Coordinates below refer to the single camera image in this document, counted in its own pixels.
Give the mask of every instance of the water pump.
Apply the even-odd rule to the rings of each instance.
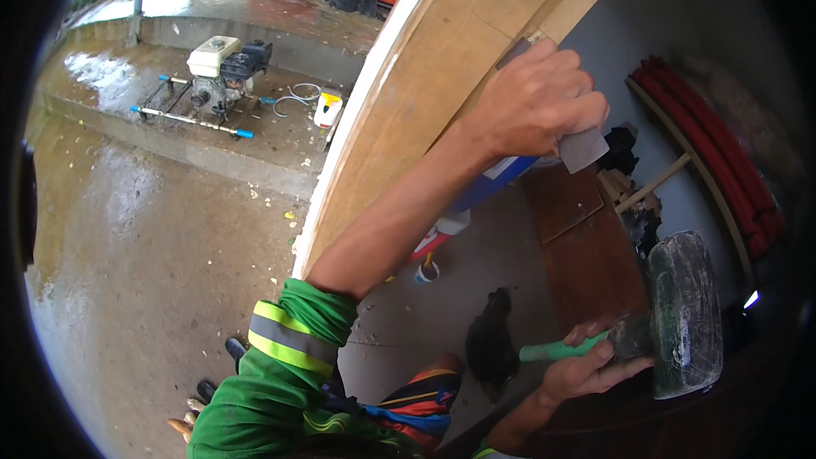
[[[193,74],[190,101],[200,110],[224,116],[233,103],[252,92],[252,77],[260,71],[266,74],[271,57],[272,43],[253,40],[242,45],[238,38],[209,38],[187,59]]]

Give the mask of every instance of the curved wooden frame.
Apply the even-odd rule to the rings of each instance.
[[[399,0],[374,43],[326,159],[293,276],[475,104],[496,62],[536,30],[556,42],[597,0]]]

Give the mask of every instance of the cabinet door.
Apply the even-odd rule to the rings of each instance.
[[[635,250],[594,170],[570,176],[561,169],[531,173],[524,187],[566,335],[605,314],[645,312],[649,299]],[[582,211],[578,202],[588,205]]]

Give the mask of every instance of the wet concrete floor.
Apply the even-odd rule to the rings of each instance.
[[[200,379],[232,374],[224,339],[244,340],[255,301],[278,296],[305,203],[252,199],[245,182],[59,117],[32,118],[28,137],[39,222],[26,279],[58,383],[106,456],[183,456],[165,421]]]
[[[322,0],[144,0],[147,17],[212,17],[273,27],[351,52],[367,53],[383,22],[332,9]],[[133,0],[101,0],[76,19],[79,26],[128,17]]]
[[[159,75],[177,76],[191,79],[187,66],[189,50],[167,48],[153,45],[138,45],[126,48],[104,41],[69,44],[54,54],[46,64],[37,84],[43,92],[55,97],[80,103],[110,116],[116,116],[128,123],[141,121],[139,114],[130,111],[131,105],[144,105],[146,99],[157,89],[161,81]],[[266,75],[255,78],[254,94],[279,98],[289,94],[287,86],[303,82],[325,85],[320,79],[307,77],[292,71],[270,68]],[[168,111],[176,93],[161,91],[149,106]],[[316,93],[313,88],[297,88],[303,96]],[[182,97],[171,112],[182,116],[193,112],[189,100],[190,91]],[[247,99],[244,98],[234,106],[243,110]],[[283,168],[291,169],[315,179],[326,158],[325,129],[316,127],[312,122],[313,109],[305,107],[295,100],[280,102],[278,111],[286,118],[276,116],[271,105],[259,104],[242,123],[241,128],[255,134],[252,139],[240,139],[235,142],[227,133],[206,127],[188,125],[174,119],[149,116],[146,126],[156,128],[168,135],[178,135],[194,142],[201,148],[229,150],[240,156],[260,159]],[[228,114],[234,124],[238,112]],[[216,116],[199,112],[197,117],[217,122]],[[122,138],[126,142],[137,144],[132,139]]]

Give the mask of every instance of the paint can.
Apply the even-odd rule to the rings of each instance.
[[[326,86],[321,89],[314,110],[314,124],[318,128],[331,128],[343,108],[343,98],[339,89]]]
[[[416,274],[414,275],[414,280],[419,283],[426,283],[426,282],[433,282],[439,278],[439,266],[431,261],[431,266],[427,268],[424,266],[423,263],[420,262],[419,266],[416,268]]]

